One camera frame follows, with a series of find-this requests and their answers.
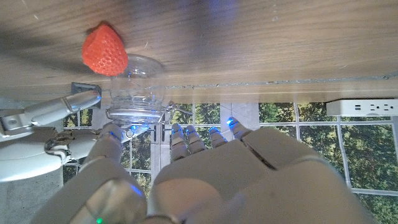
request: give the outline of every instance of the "green foliage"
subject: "green foliage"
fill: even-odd
[[[303,103],[298,105],[300,121],[336,121],[326,116],[326,103]]]
[[[150,132],[146,131],[131,140],[132,169],[150,170]]]
[[[63,175],[63,184],[68,182],[68,180],[72,179],[76,175],[77,166],[63,166],[62,167],[62,175]]]
[[[138,184],[142,187],[145,192],[146,197],[148,198],[150,192],[150,174],[146,173],[138,173],[132,172],[131,175],[135,178]]]
[[[84,109],[80,111],[80,126],[91,126],[93,120],[93,110]]]
[[[125,169],[130,168],[130,141],[123,143],[121,164]]]
[[[71,114],[63,119],[64,127],[76,127],[77,126],[77,114]]]
[[[343,156],[338,144],[336,126],[301,126],[301,140],[325,158],[344,178]]]
[[[220,124],[220,104],[203,103],[195,105],[196,124]]]
[[[259,103],[260,123],[295,121],[293,103]]]
[[[341,117],[341,121],[389,121],[391,117]]]
[[[398,222],[398,197],[362,194],[357,194],[357,197],[379,223]]]
[[[353,187],[398,190],[398,162],[391,125],[343,126]]]
[[[192,104],[187,104],[187,105],[179,105],[180,109],[183,109],[185,111],[192,112],[193,105]],[[172,120],[170,122],[171,124],[193,124],[193,118],[192,115],[186,114],[180,111],[176,111],[172,117]]]
[[[196,131],[199,135],[199,138],[201,138],[203,140],[203,143],[205,143],[207,149],[212,149],[209,129],[210,128],[196,128]]]

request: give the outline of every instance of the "white robotic hand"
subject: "white robotic hand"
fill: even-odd
[[[0,111],[0,182],[26,179],[58,169],[70,159],[87,156],[97,134],[40,126],[99,102],[97,91],[49,100],[23,110]]]
[[[119,163],[123,131],[107,124],[79,174],[32,223],[374,223],[340,175],[308,146],[274,129],[227,122],[235,139],[210,129],[207,150],[195,128],[172,129],[172,163],[148,202]]]
[[[148,223],[374,223],[318,153],[270,128],[227,121],[235,140],[172,126],[172,163],[156,177]]]

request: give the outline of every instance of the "power outlet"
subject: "power outlet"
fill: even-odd
[[[326,104],[327,116],[396,116],[398,99],[338,100]]]

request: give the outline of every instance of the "strawberry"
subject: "strawberry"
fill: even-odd
[[[106,24],[100,25],[86,38],[82,54],[85,65],[106,76],[119,75],[128,63],[121,39]]]

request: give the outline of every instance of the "wooden table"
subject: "wooden table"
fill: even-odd
[[[180,103],[330,101],[398,95],[398,1],[0,2],[0,96],[46,100],[108,77],[83,65],[90,28],[161,62]]]

